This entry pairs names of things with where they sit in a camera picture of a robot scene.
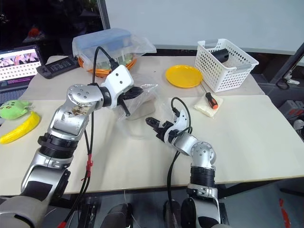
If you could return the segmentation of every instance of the clear plastic bag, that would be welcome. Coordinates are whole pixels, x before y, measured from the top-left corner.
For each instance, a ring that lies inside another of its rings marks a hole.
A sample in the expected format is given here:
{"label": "clear plastic bag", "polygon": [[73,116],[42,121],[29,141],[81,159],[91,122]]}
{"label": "clear plastic bag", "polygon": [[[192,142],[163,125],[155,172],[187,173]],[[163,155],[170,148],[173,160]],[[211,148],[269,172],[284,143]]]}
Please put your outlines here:
{"label": "clear plastic bag", "polygon": [[127,136],[135,139],[145,139],[151,136],[151,127],[149,127],[145,118],[157,116],[161,122],[172,119],[172,110],[168,98],[166,98],[161,87],[154,83],[151,78],[142,75],[132,75],[134,86],[143,89],[143,93],[138,97],[125,100],[125,104],[130,112],[130,116],[125,116],[121,107],[116,107],[114,112],[117,116],[117,127]]}
{"label": "clear plastic bag", "polygon": [[[145,53],[156,53],[156,47],[147,39],[127,30],[111,28],[75,37],[72,42],[74,57],[83,60],[85,70],[93,69],[95,50],[102,46],[119,64],[126,65]],[[99,51],[97,69],[110,69],[108,58]]]}

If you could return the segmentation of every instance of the toy banana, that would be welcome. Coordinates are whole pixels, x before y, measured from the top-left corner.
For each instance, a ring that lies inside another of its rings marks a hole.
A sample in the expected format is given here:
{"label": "toy banana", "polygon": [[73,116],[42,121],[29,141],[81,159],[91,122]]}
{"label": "toy banana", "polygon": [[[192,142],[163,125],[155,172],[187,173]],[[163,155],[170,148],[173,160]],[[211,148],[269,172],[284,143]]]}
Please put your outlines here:
{"label": "toy banana", "polygon": [[39,121],[40,121],[40,116],[35,112],[30,112],[29,118],[26,121],[24,121],[20,126],[15,128],[11,132],[1,136],[0,144],[10,143],[26,135],[38,125]]}

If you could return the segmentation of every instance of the screwdriver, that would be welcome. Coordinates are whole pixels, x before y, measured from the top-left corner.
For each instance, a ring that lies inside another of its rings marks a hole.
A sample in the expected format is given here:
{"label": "screwdriver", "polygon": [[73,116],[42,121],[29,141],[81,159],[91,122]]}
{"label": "screwdriver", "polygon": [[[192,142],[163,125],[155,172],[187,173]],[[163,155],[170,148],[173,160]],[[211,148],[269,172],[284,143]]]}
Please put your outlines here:
{"label": "screwdriver", "polygon": [[210,92],[207,92],[207,90],[204,88],[204,86],[203,86],[202,83],[201,83],[200,85],[201,85],[201,87],[203,87],[203,89],[204,89],[205,92],[206,92],[205,97],[207,98],[210,107],[211,107],[212,109],[217,109],[217,108],[219,107],[217,101],[213,98],[213,96],[211,95]]}

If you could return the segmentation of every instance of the white wall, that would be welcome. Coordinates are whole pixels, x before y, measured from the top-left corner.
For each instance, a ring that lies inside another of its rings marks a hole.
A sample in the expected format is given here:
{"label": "white wall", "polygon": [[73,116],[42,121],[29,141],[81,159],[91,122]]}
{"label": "white wall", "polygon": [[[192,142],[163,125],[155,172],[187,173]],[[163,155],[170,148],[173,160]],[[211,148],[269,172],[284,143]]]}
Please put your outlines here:
{"label": "white wall", "polygon": [[293,54],[304,42],[304,0],[106,0],[110,26],[158,48],[227,38],[245,51]]}

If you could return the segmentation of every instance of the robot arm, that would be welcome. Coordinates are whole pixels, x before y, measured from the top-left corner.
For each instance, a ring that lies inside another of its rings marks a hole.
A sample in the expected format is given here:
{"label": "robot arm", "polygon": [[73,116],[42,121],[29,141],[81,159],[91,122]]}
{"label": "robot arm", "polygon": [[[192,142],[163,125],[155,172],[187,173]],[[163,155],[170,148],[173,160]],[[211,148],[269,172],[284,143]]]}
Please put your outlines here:
{"label": "robot arm", "polygon": [[21,194],[0,205],[0,227],[40,227],[50,201],[59,199],[65,191],[70,175],[67,168],[89,115],[102,107],[117,105],[128,115],[124,100],[141,92],[133,87],[133,79],[123,65],[113,70],[101,86],[75,84],[69,87],[65,103],[55,111],[47,133],[38,139],[41,147],[24,176]]}
{"label": "robot arm", "polygon": [[184,110],[175,112],[175,118],[173,123],[166,121],[162,126],[159,120],[152,117],[146,118],[146,123],[165,144],[192,157],[190,183],[187,186],[189,197],[181,207],[182,227],[212,227],[220,223],[218,190],[214,182],[215,151],[209,143],[185,131],[188,121]]}

